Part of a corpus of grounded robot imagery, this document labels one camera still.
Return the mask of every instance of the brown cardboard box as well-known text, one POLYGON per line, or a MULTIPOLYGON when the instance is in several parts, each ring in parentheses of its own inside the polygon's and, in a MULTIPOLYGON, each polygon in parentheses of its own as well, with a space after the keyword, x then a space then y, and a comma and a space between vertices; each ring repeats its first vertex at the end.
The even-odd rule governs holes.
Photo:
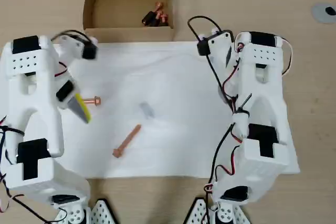
POLYGON ((99 42, 171 41, 171 0, 85 0, 83 27, 99 42), (157 1, 164 3, 170 26, 144 27, 141 20, 157 1))

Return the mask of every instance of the screw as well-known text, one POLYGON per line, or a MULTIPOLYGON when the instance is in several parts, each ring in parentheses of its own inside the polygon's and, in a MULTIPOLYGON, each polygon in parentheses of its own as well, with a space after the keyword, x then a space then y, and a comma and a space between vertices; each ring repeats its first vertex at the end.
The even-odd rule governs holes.
POLYGON ((113 150, 113 156, 115 156, 116 158, 121 157, 126 146, 130 143, 130 141, 132 141, 132 139, 139 132, 140 129, 141 129, 141 124, 138 124, 133 129, 133 131, 126 137, 126 139, 121 143, 121 145, 117 149, 113 150))
POLYGON ((100 97, 94 97, 92 99, 83 99, 83 102, 85 104, 94 104, 95 106, 98 106, 101 104, 101 99, 100 97))

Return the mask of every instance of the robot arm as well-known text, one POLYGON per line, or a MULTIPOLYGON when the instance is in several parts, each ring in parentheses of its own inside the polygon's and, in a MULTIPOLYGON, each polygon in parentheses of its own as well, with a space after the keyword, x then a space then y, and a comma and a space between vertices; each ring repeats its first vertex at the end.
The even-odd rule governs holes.
POLYGON ((214 202, 244 205, 257 201, 289 165, 283 41, 258 32, 243 32, 234 41, 229 31, 214 29, 198 42, 199 54, 212 57, 218 76, 226 80, 219 94, 232 103, 231 133, 239 142, 231 157, 224 157, 231 158, 234 169, 225 169, 211 181, 214 202))
POLYGON ((85 122, 88 113, 76 82, 62 69, 65 64, 61 66, 59 62, 71 64, 76 58, 94 59, 96 44, 96 40, 64 33, 58 54, 46 36, 31 36, 8 42, 2 54, 9 83, 7 126, 23 133, 35 112, 47 126, 46 138, 25 142, 23 134, 17 131, 4 132, 8 157, 13 163, 6 171, 7 186, 36 201, 64 209, 72 224, 90 219, 90 186, 54 159, 64 152, 58 108, 71 109, 85 122))

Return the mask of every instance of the table surface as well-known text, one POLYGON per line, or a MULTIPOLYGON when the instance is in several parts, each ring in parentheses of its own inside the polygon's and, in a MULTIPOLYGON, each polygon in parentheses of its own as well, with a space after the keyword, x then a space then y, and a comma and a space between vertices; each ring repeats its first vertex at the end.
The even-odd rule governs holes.
MULTIPOLYGON (((0 44, 27 35, 53 35, 81 29, 84 0, 0 0, 0 44)), ((301 174, 280 176, 260 201, 245 207, 252 223, 334 223, 336 205, 336 25, 318 24, 310 14, 316 2, 336 0, 173 0, 175 40, 194 40, 186 22, 207 15, 236 34, 242 30, 276 33, 294 47, 291 71, 284 77, 288 120, 301 174)), ((200 33, 211 26, 195 22, 200 33)), ((181 224, 204 179, 187 177, 93 179, 91 203, 108 198, 121 223, 181 224)), ((49 206, 23 199, 53 219, 49 206)), ((40 223, 13 203, 3 223, 40 223)))

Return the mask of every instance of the copper bolt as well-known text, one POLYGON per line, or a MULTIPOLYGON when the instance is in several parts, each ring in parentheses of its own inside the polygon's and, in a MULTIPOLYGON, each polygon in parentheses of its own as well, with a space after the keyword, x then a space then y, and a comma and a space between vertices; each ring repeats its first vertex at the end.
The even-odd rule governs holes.
POLYGON ((83 102, 85 104, 94 104, 95 106, 98 106, 101 104, 100 97, 94 97, 93 99, 83 99, 83 102))
POLYGON ((160 19, 162 13, 163 13, 163 12, 162 12, 161 10, 157 11, 157 12, 156 12, 156 17, 155 17, 155 19, 160 19))
POLYGON ((167 20, 168 20, 168 14, 164 13, 161 15, 161 20, 162 20, 162 23, 166 23, 167 20))
POLYGON ((162 2, 156 2, 155 3, 155 11, 157 12, 158 10, 160 10, 163 7, 163 3, 162 2))
POLYGON ((138 124, 133 129, 133 131, 125 138, 125 140, 121 143, 121 145, 117 149, 113 150, 113 156, 115 156, 116 158, 121 157, 126 146, 130 143, 130 141, 132 141, 132 139, 139 132, 140 129, 141 129, 141 124, 138 124))

